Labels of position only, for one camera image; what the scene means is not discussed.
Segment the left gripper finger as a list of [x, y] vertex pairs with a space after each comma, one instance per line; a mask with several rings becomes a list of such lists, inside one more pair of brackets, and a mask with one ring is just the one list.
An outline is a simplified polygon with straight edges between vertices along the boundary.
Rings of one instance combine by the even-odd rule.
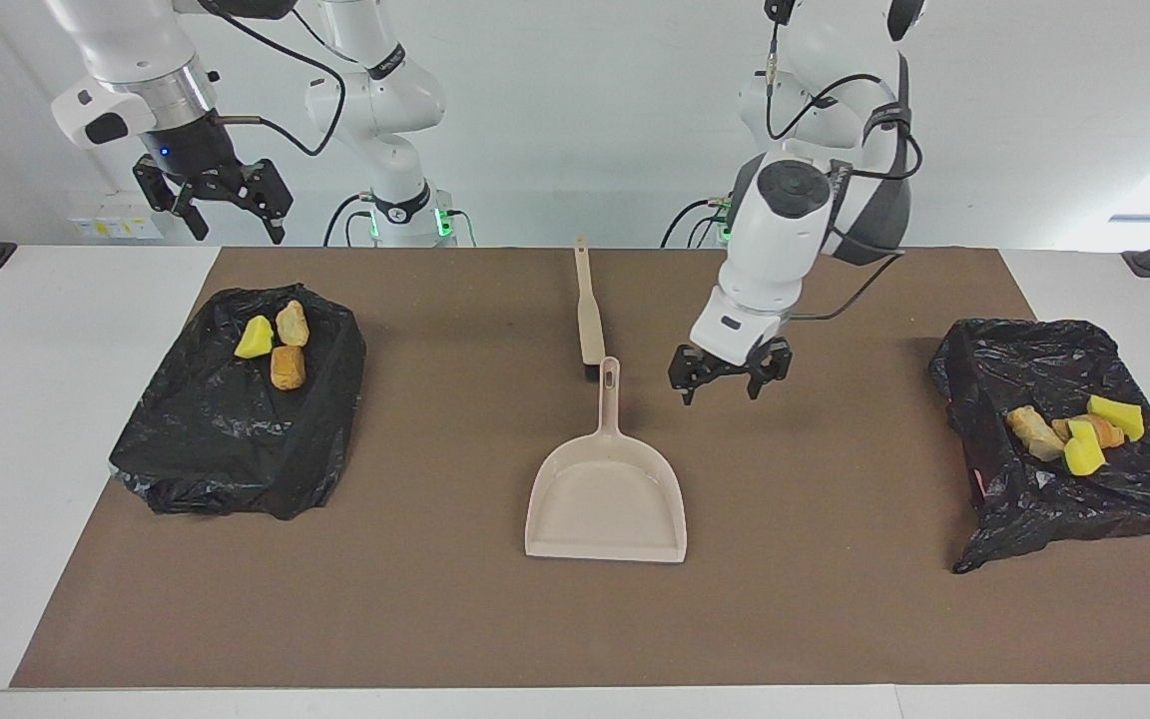
[[749, 398], [757, 400], [762, 387], [785, 380], [791, 362], [793, 362], [793, 351], [785, 338], [772, 338], [761, 346], [752, 349], [745, 364]]
[[695, 392], [720, 374], [720, 359], [690, 345], [678, 345], [668, 364], [668, 382], [684, 406], [693, 404]]

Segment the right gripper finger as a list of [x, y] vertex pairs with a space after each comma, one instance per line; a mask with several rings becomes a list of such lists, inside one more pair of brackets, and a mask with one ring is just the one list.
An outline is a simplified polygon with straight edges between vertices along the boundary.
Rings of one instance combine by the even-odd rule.
[[293, 204], [282, 173], [273, 159], [251, 165], [221, 165], [207, 173], [212, 200], [223, 201], [260, 219], [274, 246], [285, 240], [285, 219]]
[[172, 217], [178, 217], [186, 223], [189, 232], [195, 237], [195, 240], [206, 239], [207, 234], [209, 234], [209, 224], [204, 219], [201, 211], [198, 211], [193, 205], [191, 183], [186, 182], [181, 188], [179, 193], [175, 192], [166, 181], [163, 170], [150, 155], [141, 155], [133, 165], [132, 173], [138, 186], [141, 188], [141, 196], [145, 196], [152, 211], [164, 211], [164, 213], [172, 214]]

